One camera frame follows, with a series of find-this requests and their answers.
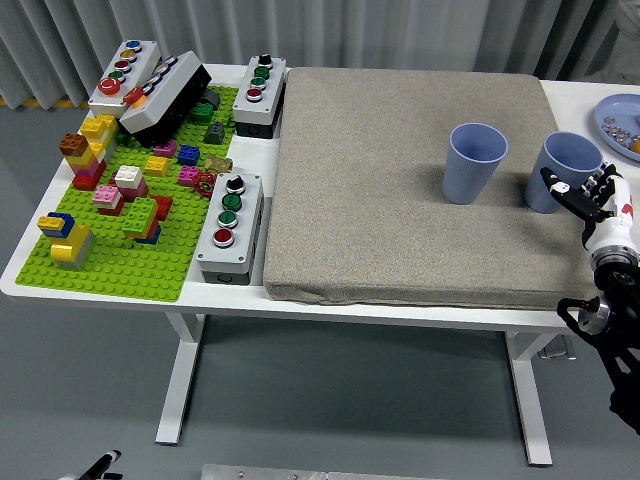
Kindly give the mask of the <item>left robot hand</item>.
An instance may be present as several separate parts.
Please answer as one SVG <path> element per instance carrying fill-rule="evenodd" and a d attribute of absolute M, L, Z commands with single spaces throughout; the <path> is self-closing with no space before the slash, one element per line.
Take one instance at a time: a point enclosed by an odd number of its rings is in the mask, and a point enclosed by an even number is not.
<path fill-rule="evenodd" d="M 69 473 L 60 477 L 60 480 L 122 480 L 123 475 L 121 473 L 113 472 L 110 470 L 111 466 L 121 457 L 121 455 L 122 453 L 120 450 L 110 450 L 102 455 L 85 472 L 81 474 Z"/>

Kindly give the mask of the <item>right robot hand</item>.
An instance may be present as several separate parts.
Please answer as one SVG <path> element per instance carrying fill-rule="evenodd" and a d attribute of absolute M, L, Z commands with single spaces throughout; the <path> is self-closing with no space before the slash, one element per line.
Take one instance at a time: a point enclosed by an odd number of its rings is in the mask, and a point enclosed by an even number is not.
<path fill-rule="evenodd" d="M 612 163 L 603 163 L 578 189 L 561 180 L 550 168 L 539 170 L 551 196 L 581 219 L 583 247 L 596 263 L 621 255 L 637 263 L 638 247 L 632 239 L 634 208 L 628 182 Z"/>

